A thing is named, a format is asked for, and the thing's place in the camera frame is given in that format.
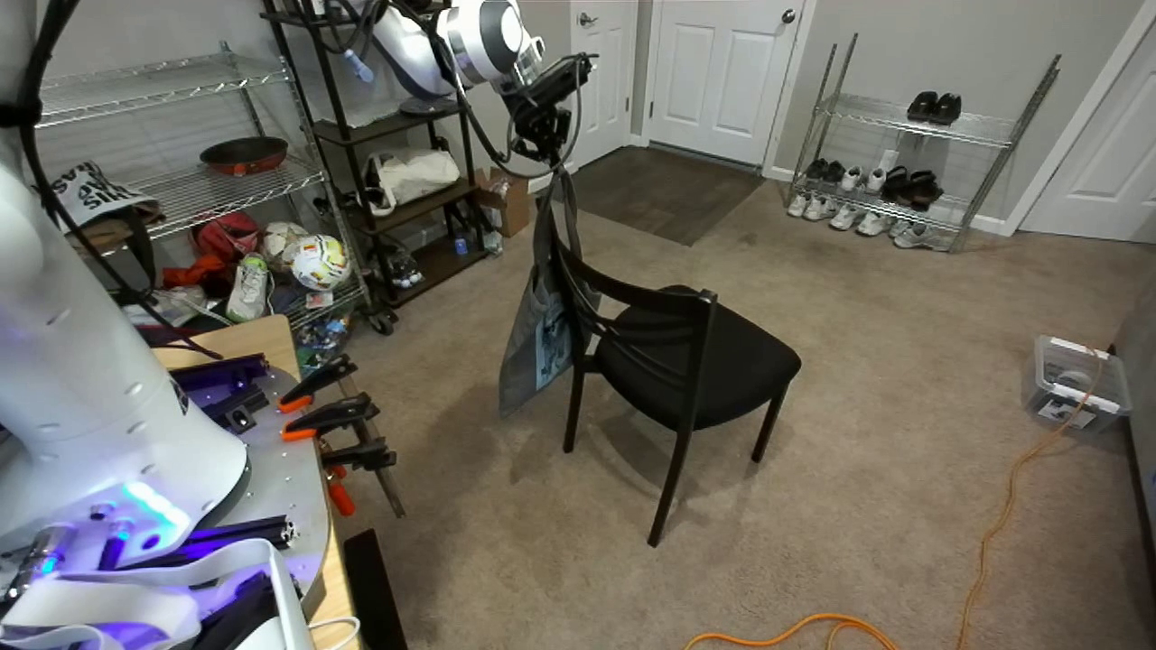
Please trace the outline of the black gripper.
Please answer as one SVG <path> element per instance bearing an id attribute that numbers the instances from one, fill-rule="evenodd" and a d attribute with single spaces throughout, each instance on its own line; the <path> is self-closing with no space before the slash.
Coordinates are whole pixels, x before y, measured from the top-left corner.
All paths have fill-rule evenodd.
<path id="1" fill-rule="evenodd" d="M 516 143 L 512 149 L 539 164 L 558 164 L 571 131 L 571 112 L 564 103 L 589 82 L 591 58 L 564 55 L 546 72 L 528 82 L 512 82 L 501 94 L 501 104 L 512 116 Z"/>

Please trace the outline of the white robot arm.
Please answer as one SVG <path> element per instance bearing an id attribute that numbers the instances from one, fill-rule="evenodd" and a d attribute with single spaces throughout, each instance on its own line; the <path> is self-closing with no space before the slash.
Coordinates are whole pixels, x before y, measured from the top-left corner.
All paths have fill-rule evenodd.
<path id="1" fill-rule="evenodd" d="M 13 437 L 0 545 L 98 529 L 127 563 L 145 563 L 235 495 L 250 453 L 186 399 L 28 176 L 40 80 L 75 4 L 0 0 L 0 425 Z M 494 88 L 534 155 L 553 152 L 546 116 L 591 72 L 584 55 L 549 58 L 516 0 L 387 8 L 369 38 L 419 99 Z"/>

